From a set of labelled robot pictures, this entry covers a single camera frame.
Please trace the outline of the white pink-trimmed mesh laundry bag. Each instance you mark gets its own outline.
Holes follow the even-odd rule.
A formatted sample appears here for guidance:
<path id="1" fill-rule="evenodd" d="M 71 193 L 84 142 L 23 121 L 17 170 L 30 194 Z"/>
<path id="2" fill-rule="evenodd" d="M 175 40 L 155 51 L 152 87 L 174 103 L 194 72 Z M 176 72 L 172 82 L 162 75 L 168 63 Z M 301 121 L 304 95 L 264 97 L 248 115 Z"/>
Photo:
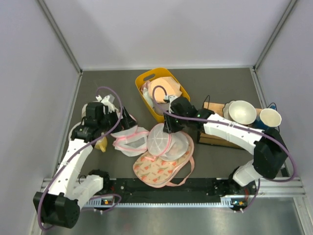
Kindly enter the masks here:
<path id="1" fill-rule="evenodd" d="M 163 123 L 152 128 L 147 138 L 147 150 L 164 161 L 174 161 L 182 157 L 188 149 L 189 140 L 182 132 L 168 134 L 163 132 Z"/>

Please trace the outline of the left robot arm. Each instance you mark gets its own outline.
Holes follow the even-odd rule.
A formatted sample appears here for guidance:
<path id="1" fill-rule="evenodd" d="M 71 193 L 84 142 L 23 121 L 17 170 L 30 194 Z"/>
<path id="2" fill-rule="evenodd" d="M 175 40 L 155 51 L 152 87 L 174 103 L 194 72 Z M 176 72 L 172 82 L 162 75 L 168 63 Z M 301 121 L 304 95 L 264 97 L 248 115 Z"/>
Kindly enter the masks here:
<path id="1" fill-rule="evenodd" d="M 133 130 L 137 122 L 126 108 L 113 104 L 117 95 L 97 96 L 83 107 L 81 121 L 73 127 L 63 161 L 43 192 L 36 192 L 33 203 L 42 230 L 44 224 L 73 228 L 84 205 L 97 193 L 106 194 L 111 183 L 106 174 L 93 170 L 76 186 L 89 154 L 108 134 Z"/>

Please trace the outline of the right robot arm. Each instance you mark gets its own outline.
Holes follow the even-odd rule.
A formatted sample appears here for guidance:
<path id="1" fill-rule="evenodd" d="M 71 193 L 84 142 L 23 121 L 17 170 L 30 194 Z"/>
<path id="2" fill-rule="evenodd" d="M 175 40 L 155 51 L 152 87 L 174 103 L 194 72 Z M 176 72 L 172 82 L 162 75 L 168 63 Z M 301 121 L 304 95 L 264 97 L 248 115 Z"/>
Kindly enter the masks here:
<path id="1" fill-rule="evenodd" d="M 253 159 L 234 170 L 228 181 L 232 193 L 241 193 L 260 178 L 273 180 L 288 157 L 288 150 L 275 128 L 254 129 L 229 121 L 209 109 L 197 110 L 183 96 L 166 95 L 169 110 L 164 114 L 166 133 L 176 133 L 185 127 L 205 132 L 231 142 L 253 155 Z"/>

